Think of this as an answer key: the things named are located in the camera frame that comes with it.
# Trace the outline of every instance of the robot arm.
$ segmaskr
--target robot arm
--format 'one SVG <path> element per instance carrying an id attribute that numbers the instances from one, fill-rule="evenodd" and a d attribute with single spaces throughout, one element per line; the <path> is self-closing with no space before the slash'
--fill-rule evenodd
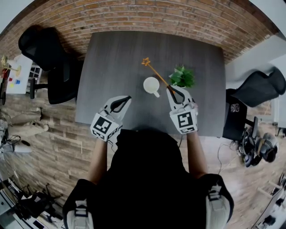
<path id="1" fill-rule="evenodd" d="M 183 98 L 183 102 L 178 102 L 173 91 Z M 198 110 L 189 92 L 178 86 L 169 86 L 167 96 L 171 106 L 170 117 L 181 134 L 197 131 Z"/>
<path id="2" fill-rule="evenodd" d="M 90 126 L 91 133 L 107 141 L 114 133 L 121 129 L 122 119 L 130 104 L 130 96 L 122 95 L 110 98 L 103 108 L 95 114 Z"/>

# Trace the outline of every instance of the potted plant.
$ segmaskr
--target potted plant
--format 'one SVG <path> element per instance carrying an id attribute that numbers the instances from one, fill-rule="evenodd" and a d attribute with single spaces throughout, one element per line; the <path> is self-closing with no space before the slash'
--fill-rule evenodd
<path id="1" fill-rule="evenodd" d="M 172 85 L 182 88 L 191 88 L 195 85 L 193 71 L 184 66 L 175 68 L 175 72 L 170 75 Z"/>

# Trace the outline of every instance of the brick wall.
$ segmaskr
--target brick wall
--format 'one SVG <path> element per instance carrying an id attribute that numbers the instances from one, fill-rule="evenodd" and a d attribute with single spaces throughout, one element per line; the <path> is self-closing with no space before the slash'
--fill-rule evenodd
<path id="1" fill-rule="evenodd" d="M 248 0 L 35 0 L 0 35 L 0 55 L 20 53 L 31 25 L 55 27 L 64 48 L 84 55 L 92 33 L 152 31 L 210 43 L 226 63 L 278 32 Z"/>

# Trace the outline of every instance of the tabletop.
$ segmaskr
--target tabletop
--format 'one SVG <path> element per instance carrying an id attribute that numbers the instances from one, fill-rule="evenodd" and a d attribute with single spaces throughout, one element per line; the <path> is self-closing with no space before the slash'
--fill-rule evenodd
<path id="1" fill-rule="evenodd" d="M 132 103 L 123 119 L 124 129 L 152 127 L 177 134 L 171 121 L 166 86 L 160 81 L 160 97 L 143 89 L 154 72 L 168 82 L 177 65 L 191 68 L 195 86 L 187 89 L 198 104 L 201 136 L 223 134 L 225 116 L 225 70 L 221 48 L 169 34 L 135 31 L 93 33 L 81 73 L 76 104 L 76 122 L 91 124 L 96 112 L 109 98 L 130 95 Z"/>
<path id="2" fill-rule="evenodd" d="M 21 72 L 19 76 L 16 76 L 16 71 L 13 70 L 10 71 L 9 78 L 12 78 L 12 81 L 7 80 L 8 83 L 7 83 L 6 93 L 26 94 L 29 74 L 33 61 L 22 54 L 16 56 L 14 60 L 16 61 L 16 64 L 15 65 L 12 64 L 11 67 L 17 69 L 18 66 L 21 66 Z"/>

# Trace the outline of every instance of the beige pants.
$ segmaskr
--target beige pants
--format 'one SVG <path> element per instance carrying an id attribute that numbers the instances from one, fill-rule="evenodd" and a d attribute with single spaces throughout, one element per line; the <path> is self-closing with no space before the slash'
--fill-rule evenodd
<path id="1" fill-rule="evenodd" d="M 13 135 L 19 135 L 22 137 L 28 137 L 32 135 L 36 135 L 47 131 L 49 129 L 48 125 L 44 125 L 43 127 L 33 121 L 40 121 L 41 118 L 41 110 L 38 111 L 29 111 L 19 114 L 13 118 L 11 118 L 10 122 L 12 124 L 8 129 L 9 137 Z"/>

